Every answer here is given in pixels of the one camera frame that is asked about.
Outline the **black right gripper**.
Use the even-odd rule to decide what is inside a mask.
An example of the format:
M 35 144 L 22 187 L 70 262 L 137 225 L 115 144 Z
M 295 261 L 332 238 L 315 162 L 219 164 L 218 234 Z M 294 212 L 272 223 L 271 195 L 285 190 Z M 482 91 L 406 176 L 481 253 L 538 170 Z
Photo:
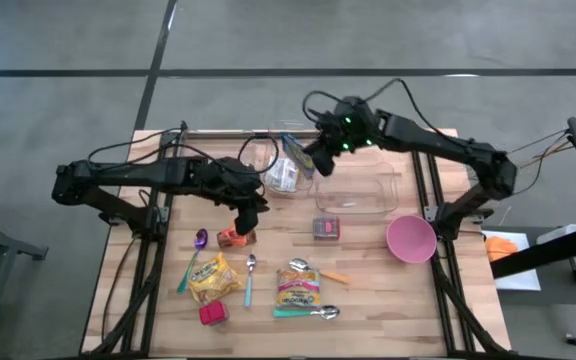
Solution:
M 354 153 L 357 149 L 379 144 L 377 123 L 376 115 L 364 99 L 345 97 L 332 111 L 318 116 L 318 138 L 305 146 L 303 152 L 312 155 L 318 172 L 328 177 L 335 167 L 330 153 Z

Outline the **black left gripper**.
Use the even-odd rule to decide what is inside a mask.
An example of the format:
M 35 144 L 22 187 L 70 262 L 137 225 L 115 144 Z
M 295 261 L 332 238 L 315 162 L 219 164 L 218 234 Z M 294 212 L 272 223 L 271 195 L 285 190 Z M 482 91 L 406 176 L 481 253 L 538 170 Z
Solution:
M 234 225 L 239 235 L 247 235 L 258 225 L 258 210 L 268 209 L 267 200 L 258 192 L 263 186 L 260 176 L 235 158 L 198 165 L 191 180 L 188 195 L 237 209 Z

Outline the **blue ramen packet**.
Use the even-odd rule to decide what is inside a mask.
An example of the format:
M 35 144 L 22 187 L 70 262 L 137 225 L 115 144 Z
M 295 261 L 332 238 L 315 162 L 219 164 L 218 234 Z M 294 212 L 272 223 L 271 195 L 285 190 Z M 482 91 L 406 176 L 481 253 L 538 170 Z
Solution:
M 290 133 L 281 132 L 280 140 L 285 155 L 295 163 L 306 179 L 311 180 L 316 170 L 311 156 L 305 153 L 304 147 Z

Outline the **orange taco seasoning packet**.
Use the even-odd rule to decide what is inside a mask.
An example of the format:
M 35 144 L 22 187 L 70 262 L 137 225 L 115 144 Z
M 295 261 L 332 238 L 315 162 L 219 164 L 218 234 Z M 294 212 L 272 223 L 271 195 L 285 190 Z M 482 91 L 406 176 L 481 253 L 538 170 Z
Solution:
M 255 244 L 257 238 L 254 230 L 245 235 L 241 235 L 237 232 L 235 226 L 231 226 L 217 234 L 217 242 L 220 248 L 243 247 Z

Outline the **purple spoon teal handle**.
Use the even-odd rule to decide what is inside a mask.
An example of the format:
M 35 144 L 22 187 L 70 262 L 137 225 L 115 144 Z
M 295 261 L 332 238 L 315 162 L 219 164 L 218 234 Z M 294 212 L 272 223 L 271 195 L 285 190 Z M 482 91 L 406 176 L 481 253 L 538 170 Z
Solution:
M 179 294 L 182 294 L 185 292 L 186 287 L 188 285 L 188 281 L 189 281 L 189 277 L 190 274 L 192 272 L 192 269 L 195 265 L 196 259 L 198 257 L 198 254 L 201 250 L 203 250 L 208 242 L 208 232 L 206 229 L 200 229 L 197 231 L 196 233 L 196 237 L 194 240 L 194 254 L 191 257 L 191 260 L 189 261 L 188 267 L 186 269 L 186 272 L 184 273 L 184 277 L 182 278 L 179 286 L 177 287 L 177 292 Z

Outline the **yellow ramen packet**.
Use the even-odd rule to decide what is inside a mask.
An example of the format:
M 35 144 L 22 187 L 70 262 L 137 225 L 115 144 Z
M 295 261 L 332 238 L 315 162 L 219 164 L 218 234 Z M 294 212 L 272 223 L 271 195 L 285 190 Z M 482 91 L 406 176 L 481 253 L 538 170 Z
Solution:
M 204 305 L 221 299 L 241 286 L 237 272 L 227 263 L 222 252 L 193 270 L 188 281 L 194 300 Z

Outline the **light blue handled spoon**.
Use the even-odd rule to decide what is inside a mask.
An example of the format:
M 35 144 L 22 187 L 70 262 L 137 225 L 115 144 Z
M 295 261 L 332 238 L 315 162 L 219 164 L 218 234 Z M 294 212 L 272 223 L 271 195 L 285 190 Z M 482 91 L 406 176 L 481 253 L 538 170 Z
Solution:
M 250 254 L 247 258 L 246 265 L 248 268 L 248 278 L 246 282 L 244 307 L 249 308 L 252 303 L 252 289 L 253 289 L 253 272 L 257 264 L 257 259 L 254 254 Z

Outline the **patterned paprika tin red lid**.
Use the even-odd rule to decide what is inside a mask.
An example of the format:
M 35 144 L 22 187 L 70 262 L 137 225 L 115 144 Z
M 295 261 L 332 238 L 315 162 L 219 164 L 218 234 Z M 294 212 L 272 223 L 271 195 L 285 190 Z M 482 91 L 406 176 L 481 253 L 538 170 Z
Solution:
M 340 219 L 338 217 L 316 217 L 313 219 L 313 237 L 315 240 L 337 241 L 340 238 Z

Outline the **wooden handled metal spoon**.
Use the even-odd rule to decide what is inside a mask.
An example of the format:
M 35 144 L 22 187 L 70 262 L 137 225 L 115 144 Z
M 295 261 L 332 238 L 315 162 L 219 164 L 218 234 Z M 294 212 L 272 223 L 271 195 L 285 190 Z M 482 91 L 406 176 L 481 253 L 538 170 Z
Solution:
M 301 271 L 301 272 L 313 271 L 313 272 L 316 272 L 325 278 L 328 278 L 330 280 L 333 280 L 333 281 L 336 281 L 336 282 L 339 282 L 342 284 L 349 285 L 351 283 L 351 279 L 348 276 L 337 274 L 337 273 L 332 273 L 332 272 L 322 272 L 321 270 L 310 266 L 306 260 L 301 259 L 301 258 L 291 259 L 289 261 L 289 266 L 296 271 Z

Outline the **clear plastic bin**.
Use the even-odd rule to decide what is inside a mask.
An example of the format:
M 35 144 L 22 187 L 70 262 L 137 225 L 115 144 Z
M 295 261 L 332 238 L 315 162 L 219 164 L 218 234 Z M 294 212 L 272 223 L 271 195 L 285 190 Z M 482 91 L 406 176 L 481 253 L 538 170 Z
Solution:
M 315 136 L 315 134 L 312 134 L 310 129 L 307 128 L 307 124 L 302 121 L 278 120 L 272 122 L 270 128 L 268 129 L 268 135 L 270 136 L 270 140 L 265 140 L 262 168 L 268 168 L 269 170 L 273 166 L 273 164 L 271 165 L 268 164 L 270 156 L 274 156 L 275 161 L 277 161 L 281 157 L 288 158 L 285 155 L 282 148 L 282 143 L 280 140 L 281 132 L 287 132 L 293 135 L 303 147 L 305 147 L 307 145 L 307 142 L 311 140 L 313 136 Z M 294 193 L 285 193 L 273 190 L 272 188 L 270 188 L 265 184 L 264 180 L 263 182 L 265 185 L 265 189 L 273 194 L 284 197 L 300 197 L 300 196 L 306 196 L 308 194 L 312 185 L 314 184 L 314 176 L 311 180 L 308 180 L 303 176 L 303 173 L 299 170 L 299 175 L 297 179 L 297 191 Z
M 334 215 L 381 215 L 399 205 L 399 173 L 386 163 L 338 165 L 313 185 L 319 210 Z
M 259 166 L 260 157 L 264 155 L 264 144 L 259 145 L 251 140 L 242 149 L 244 142 L 252 137 L 252 130 L 187 130 L 182 136 L 181 143 L 197 148 L 214 158 L 233 157 L 246 165 Z

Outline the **red band ramen packet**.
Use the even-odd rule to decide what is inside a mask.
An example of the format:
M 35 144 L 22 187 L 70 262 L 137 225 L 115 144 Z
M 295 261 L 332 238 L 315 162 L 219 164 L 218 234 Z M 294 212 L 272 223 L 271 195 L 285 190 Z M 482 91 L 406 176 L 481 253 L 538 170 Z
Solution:
M 318 272 L 293 269 L 277 271 L 277 308 L 316 308 L 321 304 Z

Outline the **pink bowl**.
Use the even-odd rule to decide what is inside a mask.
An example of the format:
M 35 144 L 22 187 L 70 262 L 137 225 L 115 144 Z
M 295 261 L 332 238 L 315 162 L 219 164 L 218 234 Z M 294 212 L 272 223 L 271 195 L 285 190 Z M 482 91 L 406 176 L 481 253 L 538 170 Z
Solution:
M 406 215 L 394 219 L 386 230 L 389 252 L 409 264 L 427 262 L 436 252 L 437 236 L 424 219 Z

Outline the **orange cloth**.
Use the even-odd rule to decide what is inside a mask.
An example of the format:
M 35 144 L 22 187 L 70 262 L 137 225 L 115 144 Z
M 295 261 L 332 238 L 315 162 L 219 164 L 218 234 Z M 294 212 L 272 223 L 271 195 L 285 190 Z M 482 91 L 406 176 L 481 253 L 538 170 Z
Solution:
M 519 251 L 515 243 L 503 237 L 487 237 L 484 244 L 490 262 L 500 260 Z

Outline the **white container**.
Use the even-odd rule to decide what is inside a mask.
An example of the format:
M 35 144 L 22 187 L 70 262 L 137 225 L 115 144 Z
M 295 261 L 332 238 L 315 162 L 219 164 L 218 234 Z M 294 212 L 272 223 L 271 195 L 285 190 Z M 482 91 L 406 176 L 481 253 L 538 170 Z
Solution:
M 539 235 L 536 239 L 536 243 L 541 245 L 574 232 L 576 232 L 576 224 L 558 227 L 552 231 Z

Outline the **teal handled metal spoon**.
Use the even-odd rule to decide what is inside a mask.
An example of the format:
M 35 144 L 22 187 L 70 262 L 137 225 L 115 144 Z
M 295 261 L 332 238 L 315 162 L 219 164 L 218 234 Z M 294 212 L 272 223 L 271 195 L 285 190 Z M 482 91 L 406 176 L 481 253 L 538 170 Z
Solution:
M 274 309 L 275 318 L 294 318 L 319 316 L 324 320 L 331 320 L 340 314 L 340 309 L 334 305 L 324 305 L 316 309 Z

